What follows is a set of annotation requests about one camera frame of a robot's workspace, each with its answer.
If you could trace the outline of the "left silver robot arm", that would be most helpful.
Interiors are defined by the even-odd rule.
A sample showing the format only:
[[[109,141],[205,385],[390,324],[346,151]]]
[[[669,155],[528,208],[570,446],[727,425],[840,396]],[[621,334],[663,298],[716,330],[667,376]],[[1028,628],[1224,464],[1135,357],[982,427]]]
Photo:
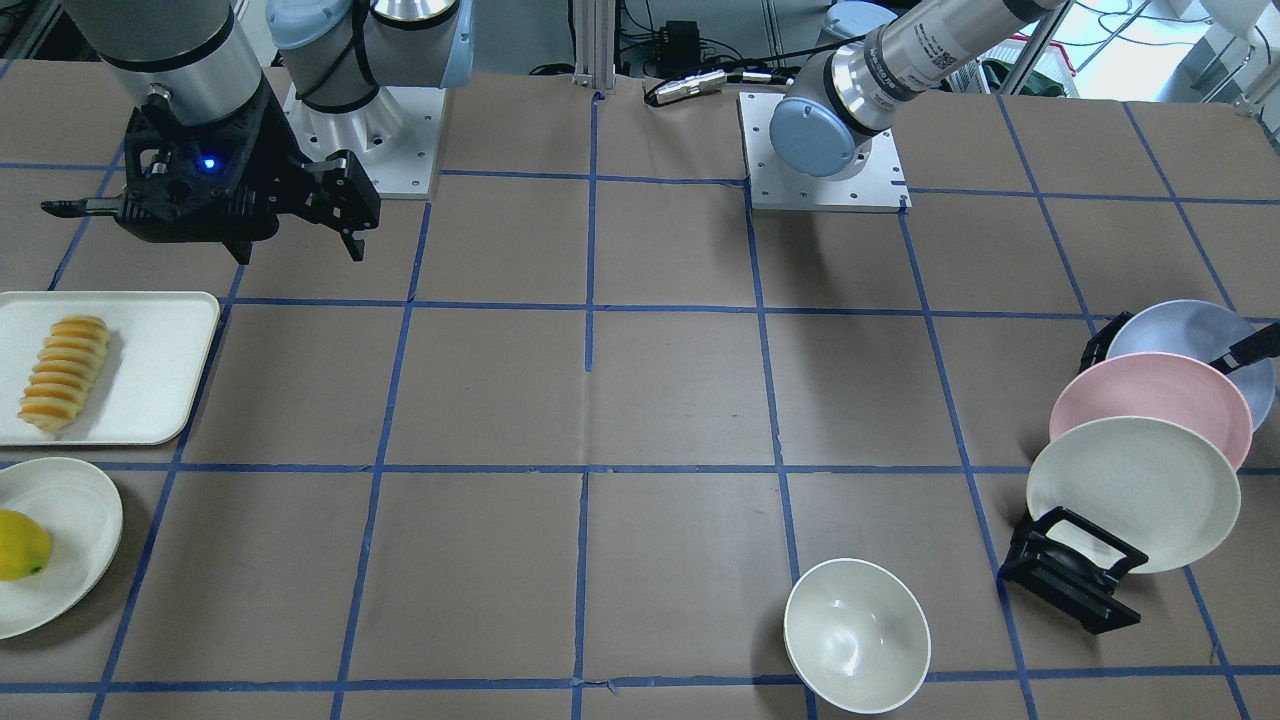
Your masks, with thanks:
[[[815,55],[771,122],[780,167],[882,158],[884,217],[768,215],[765,301],[859,359],[1064,374],[1106,314],[1167,299],[1277,315],[1277,156],[1219,104],[945,94],[948,73],[1055,1],[928,1]]]

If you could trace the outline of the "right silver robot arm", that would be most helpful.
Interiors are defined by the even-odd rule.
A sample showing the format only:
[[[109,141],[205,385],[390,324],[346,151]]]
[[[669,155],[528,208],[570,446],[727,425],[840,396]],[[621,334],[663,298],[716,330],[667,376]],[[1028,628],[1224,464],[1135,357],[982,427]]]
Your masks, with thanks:
[[[270,1],[293,120],[229,1],[65,9],[133,104],[125,183],[42,210],[108,217],[150,243],[218,243],[243,265],[283,215],[334,231],[361,261],[387,193],[378,169],[425,156],[394,90],[461,87],[474,69],[471,1]]]

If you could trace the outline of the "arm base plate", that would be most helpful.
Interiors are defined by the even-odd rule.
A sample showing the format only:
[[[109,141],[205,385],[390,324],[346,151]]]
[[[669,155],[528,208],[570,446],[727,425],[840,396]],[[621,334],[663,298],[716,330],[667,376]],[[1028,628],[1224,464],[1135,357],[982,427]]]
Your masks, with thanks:
[[[436,178],[447,99],[444,88],[384,87],[364,108],[326,114],[302,104],[292,85],[284,113],[312,160],[349,150],[383,199],[428,200]]]
[[[769,137],[782,94],[741,92],[739,114],[751,206],[771,211],[896,213],[911,206],[893,135],[886,131],[838,174],[814,177],[788,165]]]

